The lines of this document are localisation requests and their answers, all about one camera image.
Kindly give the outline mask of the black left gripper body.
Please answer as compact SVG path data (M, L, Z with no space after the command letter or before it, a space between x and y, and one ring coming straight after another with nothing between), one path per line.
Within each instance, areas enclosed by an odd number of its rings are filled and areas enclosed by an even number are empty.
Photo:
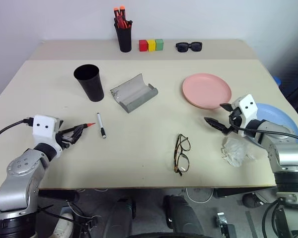
M68 132L60 131L56 134L56 142L61 147L61 149L68 149L71 144L76 143L76 138L74 134L66 135Z

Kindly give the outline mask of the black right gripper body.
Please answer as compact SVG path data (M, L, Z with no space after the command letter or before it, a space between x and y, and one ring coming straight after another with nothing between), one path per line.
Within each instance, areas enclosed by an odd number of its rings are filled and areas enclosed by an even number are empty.
M242 123L241 115L242 111L239 107L236 107L234 109L234 112L231 112L231 114L229 115L230 133L234 132L238 134L239 128Z

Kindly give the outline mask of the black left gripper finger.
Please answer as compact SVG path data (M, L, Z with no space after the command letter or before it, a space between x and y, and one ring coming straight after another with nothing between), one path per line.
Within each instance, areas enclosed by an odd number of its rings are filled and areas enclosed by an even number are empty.
M75 131L75 129L77 129L77 128L85 129L85 128L87 128L87 124L80 124L80 125L62 130L62 131L60 131L60 133L69 133L69 132Z
M73 134L72 134L71 140L70 140L71 144L75 144L79 140L79 138L82 135L83 130L84 129L82 129L82 128L77 128L77 129L75 129L75 131L72 131Z

